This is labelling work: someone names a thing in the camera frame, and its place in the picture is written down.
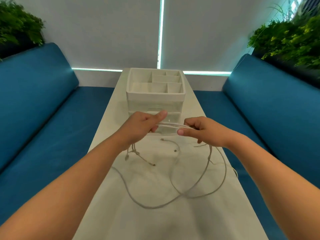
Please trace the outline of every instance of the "vertical light strip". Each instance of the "vertical light strip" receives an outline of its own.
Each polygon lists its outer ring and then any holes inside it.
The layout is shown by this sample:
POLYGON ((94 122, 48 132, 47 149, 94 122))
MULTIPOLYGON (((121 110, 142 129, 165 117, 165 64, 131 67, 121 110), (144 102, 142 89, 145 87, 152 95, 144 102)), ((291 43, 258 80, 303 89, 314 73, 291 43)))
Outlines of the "vertical light strip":
POLYGON ((157 69, 161 68, 161 49, 162 49, 162 29, 163 29, 163 10, 165 0, 160 0, 160 22, 159 22, 159 43, 158 43, 158 62, 157 69))

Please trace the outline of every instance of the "white cable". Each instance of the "white cable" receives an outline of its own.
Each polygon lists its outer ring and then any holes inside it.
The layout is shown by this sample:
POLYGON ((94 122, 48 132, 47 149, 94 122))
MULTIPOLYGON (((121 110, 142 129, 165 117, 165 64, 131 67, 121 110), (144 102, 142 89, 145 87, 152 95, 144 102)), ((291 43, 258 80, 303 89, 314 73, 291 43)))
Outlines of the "white cable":
MULTIPOLYGON (((170 128, 188 128, 188 129, 192 129, 191 127, 186 126, 186 125, 180 125, 180 124, 177 124, 177 123, 170 123, 170 122, 160 122, 160 123, 158 124, 158 126, 164 126, 164 127, 170 127, 170 128)), ((178 162, 178 157, 179 157, 180 152, 181 152, 181 151, 180 151, 180 147, 179 147, 179 145, 178 145, 176 142, 171 141, 171 140, 165 140, 165 139, 162 138, 161 141, 170 141, 170 142, 172 142, 172 143, 174 143, 174 144, 176 144, 176 145, 178 146, 179 153, 178 153, 178 156, 176 157, 176 161, 174 162, 174 164, 172 165, 172 167, 171 167, 171 169, 170 169, 169 179, 170 179, 171 185, 172 185, 172 186, 174 187, 174 189, 179 193, 179 195, 176 196, 175 198, 173 198, 172 200, 170 200, 170 201, 168 201, 168 202, 166 202, 166 203, 164 203, 164 204, 158 205, 158 206, 147 206, 147 205, 143 205, 142 203, 138 202, 138 201, 131 195, 130 190, 129 190, 128 185, 127 185, 127 182, 126 182, 124 176, 122 175, 122 173, 120 173, 120 171, 119 171, 118 169, 116 169, 115 167, 111 167, 111 168, 113 168, 113 169, 120 175, 120 177, 121 177, 121 179, 122 179, 122 181, 123 181, 123 183, 124 183, 124 186, 125 186, 125 188, 126 188, 126 190, 127 190, 127 192, 128 192, 128 195, 129 195, 129 197, 132 199, 132 201, 133 201, 134 203, 136 203, 137 205, 139 205, 139 206, 141 206, 142 208, 145 208, 145 209, 159 209, 159 208, 162 208, 162 207, 165 207, 165 206, 169 205, 170 203, 174 202, 176 199, 178 199, 178 198, 181 197, 181 196, 184 196, 184 197, 189 198, 189 199, 195 199, 195 198, 205 197, 205 196, 208 196, 208 195, 210 195, 210 194, 215 193, 217 190, 219 190, 219 189, 222 187, 223 183, 224 183, 225 180, 226 180, 226 176, 227 176, 227 164, 226 164, 226 160, 225 160, 223 154, 221 153, 221 151, 220 151, 217 147, 215 147, 215 148, 218 150, 218 152, 220 153, 220 155, 221 155, 221 157, 222 157, 222 159, 223 159, 223 163, 224 163, 224 165, 225 165, 224 177, 223 177, 223 180, 222 180, 221 184, 220 184, 214 191, 212 191, 212 192, 210 192, 210 193, 206 193, 206 194, 198 195, 198 196, 189 196, 189 195, 188 195, 188 193, 200 182, 200 180, 202 179, 202 177, 203 177, 204 174, 206 173, 210 162, 211 162, 213 165, 215 165, 215 164, 221 164, 221 163, 213 163, 213 162, 210 160, 210 159, 211 159, 211 154, 212 154, 212 146, 209 145, 210 153, 209 153, 209 156, 208 156, 207 165, 206 165, 203 173, 201 174, 201 176, 199 177, 199 179, 196 181, 196 183, 195 183, 193 186, 191 186, 191 188, 189 188, 189 189, 186 190, 185 192, 180 192, 180 191, 174 186, 174 184, 173 184, 173 182, 172 182, 172 174, 173 174, 174 166, 177 164, 177 162, 178 162)), ((207 144, 198 145, 198 146, 195 146, 195 147, 201 147, 201 146, 205 146, 205 145, 207 145, 207 144)), ((148 162, 147 160, 145 160, 143 157, 140 156, 140 153, 137 152, 137 150, 136 150, 135 144, 131 145, 131 148, 132 148, 131 151, 129 151, 129 149, 127 150, 127 154, 126 154, 126 156, 125 156, 125 160, 127 160, 128 157, 129 157, 128 153, 134 152, 137 156, 139 156, 140 158, 142 158, 142 159, 143 159, 145 162, 147 162, 149 165, 155 166, 155 164, 152 164, 152 163, 148 162)))

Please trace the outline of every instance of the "green plant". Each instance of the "green plant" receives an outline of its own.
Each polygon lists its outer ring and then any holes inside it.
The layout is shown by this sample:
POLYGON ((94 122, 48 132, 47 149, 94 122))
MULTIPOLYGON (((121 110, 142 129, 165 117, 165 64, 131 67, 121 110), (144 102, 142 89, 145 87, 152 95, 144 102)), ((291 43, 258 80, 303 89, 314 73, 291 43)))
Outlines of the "green plant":
POLYGON ((278 56, 296 66, 320 69, 320 14, 296 14, 290 21, 262 25, 250 37, 248 47, 265 51, 262 59, 278 56))
POLYGON ((0 44, 18 44, 15 34, 24 32, 34 44, 43 44, 40 34, 44 22, 24 10, 22 5, 10 1, 0 1, 0 44))

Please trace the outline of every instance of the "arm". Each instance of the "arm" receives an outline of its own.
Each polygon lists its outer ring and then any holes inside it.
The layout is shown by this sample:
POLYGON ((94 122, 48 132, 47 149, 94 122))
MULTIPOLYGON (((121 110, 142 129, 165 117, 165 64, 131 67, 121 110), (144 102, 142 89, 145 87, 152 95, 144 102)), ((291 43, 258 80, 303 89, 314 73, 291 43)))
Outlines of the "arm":
POLYGON ((241 161, 290 240, 320 239, 320 190, 248 137, 206 117, 189 118, 178 134, 225 147, 241 161))
POLYGON ((166 116, 165 111, 154 116, 134 113, 116 133, 20 207, 0 227, 1 239, 72 239, 118 154, 154 132, 166 116))

